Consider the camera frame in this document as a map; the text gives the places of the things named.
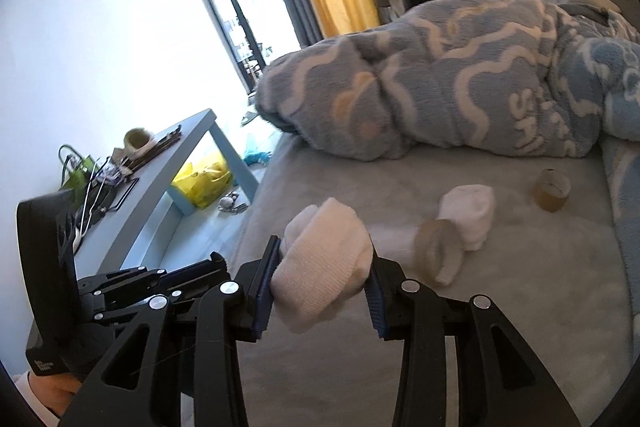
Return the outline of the person's hand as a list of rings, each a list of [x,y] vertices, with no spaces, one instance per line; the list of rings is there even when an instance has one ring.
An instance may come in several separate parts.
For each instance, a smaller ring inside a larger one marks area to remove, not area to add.
[[[71,373],[27,376],[29,388],[38,401],[57,417],[62,417],[81,387],[81,381]]]

